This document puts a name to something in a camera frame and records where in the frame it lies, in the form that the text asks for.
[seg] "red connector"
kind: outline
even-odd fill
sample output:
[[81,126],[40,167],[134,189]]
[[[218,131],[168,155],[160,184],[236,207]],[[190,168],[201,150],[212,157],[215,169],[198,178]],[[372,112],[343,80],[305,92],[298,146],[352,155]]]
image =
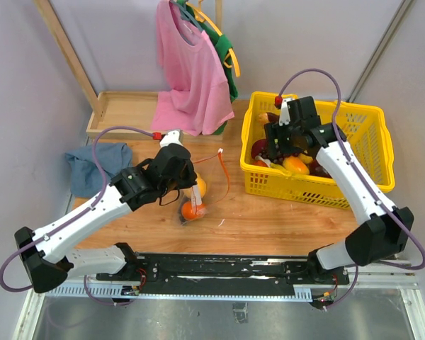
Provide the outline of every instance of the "red connector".
[[153,140],[162,140],[162,134],[160,132],[153,132]]
[[274,105],[276,106],[276,108],[281,108],[282,107],[282,102],[283,102],[283,98],[281,96],[276,96],[276,99],[274,100]]

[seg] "wooden table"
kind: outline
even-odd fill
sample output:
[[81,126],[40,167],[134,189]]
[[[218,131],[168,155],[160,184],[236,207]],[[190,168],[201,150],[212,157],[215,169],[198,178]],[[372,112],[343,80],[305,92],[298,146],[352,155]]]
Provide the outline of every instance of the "wooden table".
[[[138,252],[307,255],[313,249],[347,236],[357,227],[350,210],[245,193],[239,155],[242,120],[247,107],[247,101],[234,103],[236,118],[229,122],[222,142],[185,143],[192,160],[212,155],[222,147],[223,159],[231,177],[227,197],[213,205],[202,220],[180,225],[177,218],[178,201],[165,207],[146,205],[103,227],[79,244],[78,248],[102,248],[116,242],[127,242]],[[145,158],[153,158],[159,150],[159,144],[153,140],[124,142],[133,151],[134,164]],[[215,196],[210,198],[212,201],[220,197],[226,189],[226,179],[217,158],[195,168],[209,185],[205,199],[208,199],[208,195]],[[165,198],[169,202],[174,197]],[[74,205],[78,206],[84,201],[77,198]]]

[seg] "green cloth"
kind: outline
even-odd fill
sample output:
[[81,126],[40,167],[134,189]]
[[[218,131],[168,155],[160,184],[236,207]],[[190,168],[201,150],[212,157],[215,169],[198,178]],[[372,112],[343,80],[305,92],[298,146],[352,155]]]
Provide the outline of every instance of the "green cloth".
[[[186,0],[178,0],[178,4],[184,5]],[[186,7],[187,11],[195,18],[195,12],[193,9],[189,6]],[[224,65],[224,62],[226,62],[228,65],[232,64],[232,58],[228,57],[225,59],[225,57],[228,54],[228,50],[233,47],[232,43],[228,40],[228,38],[225,36],[225,34],[222,34],[219,36],[219,34],[210,28],[208,25],[204,23],[199,23],[201,28],[205,30],[206,34],[210,37],[211,43],[215,48],[215,51],[217,55],[219,56],[219,60],[222,63],[222,67],[225,72],[225,76],[228,80],[228,88],[229,88],[229,99],[233,103],[233,101],[238,97],[238,89],[236,88],[236,85],[234,85],[232,70],[229,69]],[[224,132],[225,126],[227,125],[227,122],[223,123],[222,126],[220,126],[213,135],[221,135]]]

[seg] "wooden tray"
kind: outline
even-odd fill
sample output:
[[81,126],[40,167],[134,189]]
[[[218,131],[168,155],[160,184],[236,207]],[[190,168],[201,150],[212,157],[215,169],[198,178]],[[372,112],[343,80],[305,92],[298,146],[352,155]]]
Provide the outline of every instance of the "wooden tray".
[[[127,125],[151,132],[149,127],[156,110],[157,92],[104,91],[99,94],[98,100],[103,107],[103,117],[101,119],[94,112],[91,114],[86,128],[89,137],[95,138],[102,130],[115,125]],[[222,135],[194,137],[185,133],[183,140],[187,142],[221,142]],[[127,140],[148,138],[141,133],[128,130],[110,131],[105,137]]]

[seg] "yellow hanger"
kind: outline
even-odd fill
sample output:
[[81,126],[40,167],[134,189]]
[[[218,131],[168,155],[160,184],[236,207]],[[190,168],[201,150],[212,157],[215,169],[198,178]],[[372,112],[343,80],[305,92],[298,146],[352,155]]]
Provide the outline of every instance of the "yellow hanger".
[[[201,3],[203,2],[203,0],[198,0],[198,9],[201,11]],[[204,23],[205,19],[202,18],[201,16],[198,15],[197,12],[195,12],[195,19],[199,22],[199,23]]]
[[[196,8],[195,6],[192,6],[192,4],[190,4],[188,1],[186,2],[186,5],[191,7],[193,9],[193,11],[195,12],[195,19],[197,18],[197,14],[200,14],[201,17],[203,17],[204,20],[206,20],[206,22],[208,22],[210,24],[210,26],[212,27],[213,30],[216,31],[216,33],[221,36],[222,32],[220,32],[219,28],[213,23],[213,21],[211,19],[209,19],[206,14],[204,14],[200,9]],[[230,48],[228,50],[228,54],[226,56],[225,59],[228,58],[228,56],[230,56],[232,58],[232,63],[234,66],[234,74],[236,74],[236,77],[239,77],[241,75],[241,70],[239,69],[239,64],[238,64],[238,59],[236,58],[236,55],[234,53],[234,50],[232,48]],[[228,65],[227,63],[224,62],[225,67],[231,69],[232,65]]]

